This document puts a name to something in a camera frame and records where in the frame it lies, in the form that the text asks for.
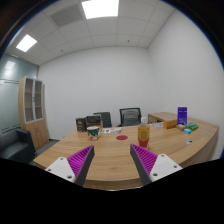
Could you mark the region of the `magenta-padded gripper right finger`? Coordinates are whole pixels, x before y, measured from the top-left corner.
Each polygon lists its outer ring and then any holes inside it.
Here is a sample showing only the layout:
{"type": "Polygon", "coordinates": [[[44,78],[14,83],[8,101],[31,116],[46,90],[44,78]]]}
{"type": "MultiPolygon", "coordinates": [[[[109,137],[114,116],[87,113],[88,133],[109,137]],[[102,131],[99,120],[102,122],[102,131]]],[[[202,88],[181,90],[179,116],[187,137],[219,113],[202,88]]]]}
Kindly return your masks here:
{"type": "Polygon", "coordinates": [[[166,154],[156,155],[135,144],[130,145],[130,154],[143,186],[182,169],[166,154]]]}

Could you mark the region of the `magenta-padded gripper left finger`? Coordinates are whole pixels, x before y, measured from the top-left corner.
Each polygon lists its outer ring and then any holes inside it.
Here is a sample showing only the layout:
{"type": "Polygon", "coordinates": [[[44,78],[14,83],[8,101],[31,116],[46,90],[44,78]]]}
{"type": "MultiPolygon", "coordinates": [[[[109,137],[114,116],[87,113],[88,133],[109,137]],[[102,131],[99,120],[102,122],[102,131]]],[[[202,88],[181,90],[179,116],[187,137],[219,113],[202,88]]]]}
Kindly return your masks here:
{"type": "Polygon", "coordinates": [[[94,146],[90,145],[68,158],[59,157],[46,168],[46,171],[83,186],[94,155],[94,146]]]}

